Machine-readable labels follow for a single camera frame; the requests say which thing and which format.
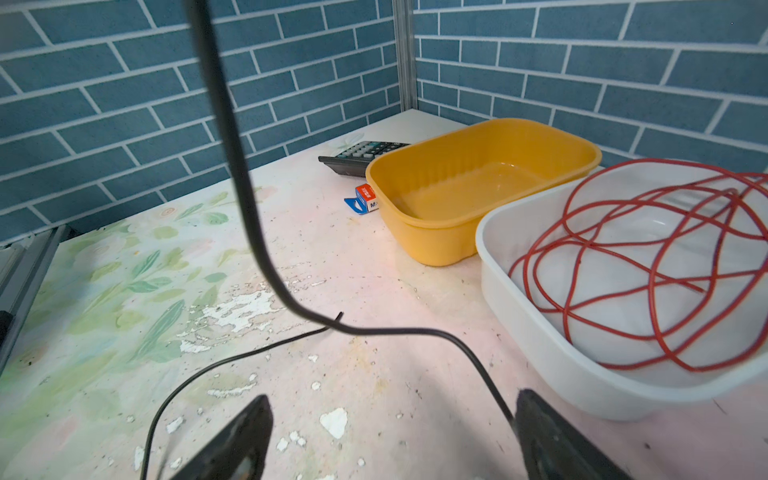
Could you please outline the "black calculator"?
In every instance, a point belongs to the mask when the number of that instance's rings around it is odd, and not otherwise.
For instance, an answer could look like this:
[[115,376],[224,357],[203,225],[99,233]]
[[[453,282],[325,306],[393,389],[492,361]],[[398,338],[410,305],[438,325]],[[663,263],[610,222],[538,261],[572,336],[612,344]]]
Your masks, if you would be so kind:
[[318,161],[338,175],[364,178],[373,160],[406,146],[407,143],[399,142],[363,141],[335,156],[319,156]]

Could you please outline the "yellow plastic tub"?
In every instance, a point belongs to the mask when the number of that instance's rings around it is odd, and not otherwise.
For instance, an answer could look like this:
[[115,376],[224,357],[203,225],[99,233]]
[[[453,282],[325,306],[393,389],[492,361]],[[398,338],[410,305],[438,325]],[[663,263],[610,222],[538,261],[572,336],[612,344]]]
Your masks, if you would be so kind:
[[582,178],[601,160],[597,145],[571,133],[493,119],[387,153],[368,165],[366,180],[404,251],[442,267],[476,254],[487,213]]

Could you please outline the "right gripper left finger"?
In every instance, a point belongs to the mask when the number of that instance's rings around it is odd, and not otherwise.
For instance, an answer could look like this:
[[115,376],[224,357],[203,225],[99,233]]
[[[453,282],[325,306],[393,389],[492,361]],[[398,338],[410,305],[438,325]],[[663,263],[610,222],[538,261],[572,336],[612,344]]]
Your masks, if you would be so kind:
[[268,397],[257,396],[172,479],[261,479],[273,424]]

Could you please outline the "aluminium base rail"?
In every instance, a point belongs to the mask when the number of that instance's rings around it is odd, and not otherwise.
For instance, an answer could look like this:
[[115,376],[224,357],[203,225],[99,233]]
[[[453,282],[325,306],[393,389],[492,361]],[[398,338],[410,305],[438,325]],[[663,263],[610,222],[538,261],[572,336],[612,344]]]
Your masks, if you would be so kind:
[[1,370],[29,315],[33,302],[62,241],[71,229],[64,225],[1,246]]

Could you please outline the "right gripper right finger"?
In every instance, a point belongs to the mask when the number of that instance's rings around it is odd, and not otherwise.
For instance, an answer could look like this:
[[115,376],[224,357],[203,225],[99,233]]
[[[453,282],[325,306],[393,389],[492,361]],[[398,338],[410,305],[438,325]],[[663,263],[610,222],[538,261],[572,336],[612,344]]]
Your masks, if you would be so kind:
[[630,479],[535,391],[522,390],[516,406],[529,479]]

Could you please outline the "white plastic tub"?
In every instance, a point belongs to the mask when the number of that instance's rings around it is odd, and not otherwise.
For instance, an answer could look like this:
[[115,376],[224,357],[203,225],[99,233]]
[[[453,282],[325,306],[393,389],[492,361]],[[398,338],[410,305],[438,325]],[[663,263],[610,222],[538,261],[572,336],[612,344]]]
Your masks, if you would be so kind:
[[767,377],[767,177],[616,165],[480,222],[483,295],[565,401],[630,421]]

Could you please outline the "pencil box blue white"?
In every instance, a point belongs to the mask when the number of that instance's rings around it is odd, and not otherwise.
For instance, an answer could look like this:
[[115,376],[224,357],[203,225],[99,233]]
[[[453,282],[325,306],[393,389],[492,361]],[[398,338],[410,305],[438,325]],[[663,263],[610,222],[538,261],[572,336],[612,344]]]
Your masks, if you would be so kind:
[[356,187],[355,196],[353,198],[345,198],[344,202],[358,215],[366,215],[379,208],[378,197],[369,184]]

